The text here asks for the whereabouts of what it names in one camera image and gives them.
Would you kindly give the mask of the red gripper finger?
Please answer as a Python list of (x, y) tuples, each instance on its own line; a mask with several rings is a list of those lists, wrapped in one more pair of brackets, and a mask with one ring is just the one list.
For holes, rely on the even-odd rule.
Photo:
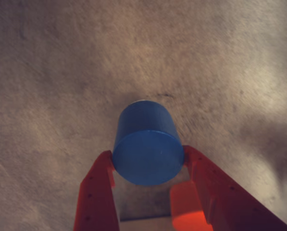
[(206, 221), (215, 231), (287, 231), (287, 224), (214, 162), (185, 145), (185, 162)]
[(114, 171), (112, 152), (102, 152), (80, 184), (74, 231), (120, 229), (112, 193)]

